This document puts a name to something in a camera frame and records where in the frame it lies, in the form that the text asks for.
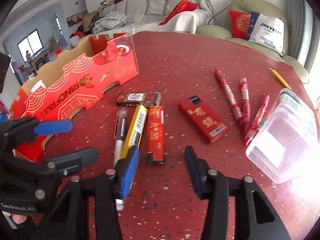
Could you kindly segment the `left hand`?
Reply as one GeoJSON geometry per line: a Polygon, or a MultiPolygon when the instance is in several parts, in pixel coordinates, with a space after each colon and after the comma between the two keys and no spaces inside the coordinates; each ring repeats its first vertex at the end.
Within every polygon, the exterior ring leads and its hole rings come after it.
{"type": "Polygon", "coordinates": [[[16,225],[20,225],[27,220],[27,217],[24,215],[11,214],[4,211],[3,215],[6,217],[8,223],[13,227],[16,227],[16,225]]]}

